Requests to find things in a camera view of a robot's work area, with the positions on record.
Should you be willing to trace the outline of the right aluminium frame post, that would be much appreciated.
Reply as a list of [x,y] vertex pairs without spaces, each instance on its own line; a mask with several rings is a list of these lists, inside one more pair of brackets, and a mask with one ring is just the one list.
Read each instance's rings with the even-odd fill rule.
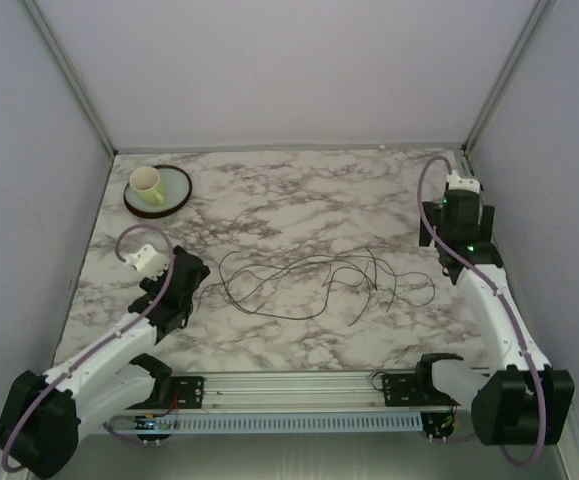
[[520,29],[519,34],[505,58],[471,129],[469,130],[466,140],[462,144],[462,150],[466,157],[473,152],[482,138],[487,126],[495,114],[496,109],[505,96],[514,76],[518,72],[531,43],[555,4],[556,2],[554,0],[538,0],[534,2],[527,19]]

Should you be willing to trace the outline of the aluminium frame post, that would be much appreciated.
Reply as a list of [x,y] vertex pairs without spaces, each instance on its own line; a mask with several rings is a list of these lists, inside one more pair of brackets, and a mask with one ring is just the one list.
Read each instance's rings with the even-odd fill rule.
[[117,149],[113,145],[108,129],[104,125],[97,108],[86,91],[83,81],[78,75],[75,66],[50,25],[46,15],[43,13],[37,1],[21,0],[20,4],[56,62],[61,75],[65,79],[90,127],[93,129],[99,143],[107,155],[110,156],[111,159],[114,159],[117,154]]
[[538,0],[534,2],[527,19],[520,29],[519,34],[505,58],[471,129],[469,130],[466,140],[462,144],[462,150],[466,157],[473,152],[482,138],[487,126],[495,114],[496,109],[505,96],[514,76],[518,72],[531,43],[555,4],[556,2],[554,0]]

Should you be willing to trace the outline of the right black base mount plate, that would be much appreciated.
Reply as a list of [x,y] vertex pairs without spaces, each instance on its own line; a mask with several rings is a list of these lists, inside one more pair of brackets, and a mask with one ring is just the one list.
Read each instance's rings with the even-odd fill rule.
[[386,407],[432,406],[434,400],[418,385],[414,374],[387,373],[381,376]]

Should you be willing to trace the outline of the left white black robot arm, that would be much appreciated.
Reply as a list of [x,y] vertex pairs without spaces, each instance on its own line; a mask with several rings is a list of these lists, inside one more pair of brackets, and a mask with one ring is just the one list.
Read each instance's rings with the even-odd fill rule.
[[0,450],[40,479],[62,470],[80,442],[121,411],[172,401],[172,370],[150,352],[187,326],[193,296],[210,269],[180,246],[165,255],[146,244],[127,262],[142,275],[143,294],[111,330],[42,374],[23,372],[10,387]]

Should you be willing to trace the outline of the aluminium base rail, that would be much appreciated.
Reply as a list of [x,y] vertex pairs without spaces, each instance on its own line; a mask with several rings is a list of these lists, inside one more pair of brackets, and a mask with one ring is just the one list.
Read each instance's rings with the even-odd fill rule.
[[[199,410],[175,410],[180,413],[298,413],[298,412],[368,412],[419,411],[440,412],[451,409],[446,397],[432,396],[434,405],[420,407],[386,407],[381,376],[387,373],[414,374],[412,370],[387,372],[276,372],[276,373],[188,373],[205,378],[204,400]],[[106,418],[126,410],[163,412],[171,404],[169,389],[154,400],[140,391],[140,382],[125,383],[113,377],[79,402],[107,409]]]

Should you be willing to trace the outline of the white plate with dark rim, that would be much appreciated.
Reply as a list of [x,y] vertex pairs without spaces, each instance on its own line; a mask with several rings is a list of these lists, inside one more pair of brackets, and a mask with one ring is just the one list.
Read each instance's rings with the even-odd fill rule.
[[142,219],[160,219],[180,210],[190,200],[191,177],[171,165],[143,166],[134,170],[123,191],[127,210]]

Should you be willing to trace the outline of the left aluminium frame post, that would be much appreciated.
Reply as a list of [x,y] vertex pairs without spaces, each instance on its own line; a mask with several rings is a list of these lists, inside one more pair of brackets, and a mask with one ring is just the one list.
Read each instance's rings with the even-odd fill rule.
[[90,127],[93,129],[99,143],[107,155],[110,156],[111,159],[114,159],[117,154],[117,149],[113,145],[108,129],[104,125],[97,108],[86,91],[83,81],[78,75],[75,66],[50,25],[46,15],[43,13],[37,1],[21,0],[20,4],[56,62],[61,75],[65,79]]

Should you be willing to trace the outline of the yellow-green mug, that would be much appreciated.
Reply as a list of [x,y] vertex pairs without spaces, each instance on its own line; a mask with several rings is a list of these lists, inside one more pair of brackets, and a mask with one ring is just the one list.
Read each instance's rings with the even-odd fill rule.
[[150,206],[164,205],[166,193],[159,170],[155,167],[140,167],[129,178],[130,188]]

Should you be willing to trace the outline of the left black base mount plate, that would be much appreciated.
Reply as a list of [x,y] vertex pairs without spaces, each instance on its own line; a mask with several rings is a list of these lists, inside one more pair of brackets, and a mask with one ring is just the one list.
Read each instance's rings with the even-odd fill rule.
[[173,376],[171,404],[174,410],[199,410],[204,400],[205,378],[197,375]]

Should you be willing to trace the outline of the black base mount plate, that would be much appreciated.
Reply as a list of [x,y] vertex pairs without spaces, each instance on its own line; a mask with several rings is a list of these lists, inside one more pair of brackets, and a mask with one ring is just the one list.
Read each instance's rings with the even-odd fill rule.
[[418,385],[414,374],[387,373],[381,376],[386,407],[432,406],[434,400]]
[[204,400],[205,378],[197,375],[173,376],[171,404],[174,410],[199,410]]

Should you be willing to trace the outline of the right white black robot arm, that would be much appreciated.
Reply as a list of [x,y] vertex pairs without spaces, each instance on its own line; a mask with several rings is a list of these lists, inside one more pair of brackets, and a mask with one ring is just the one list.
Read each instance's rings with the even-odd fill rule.
[[492,243],[495,209],[476,187],[448,186],[439,202],[423,201],[419,243],[434,246],[442,271],[466,300],[489,358],[488,375],[453,354],[423,357],[426,383],[471,415],[485,445],[555,445],[575,384],[532,339],[512,298]]

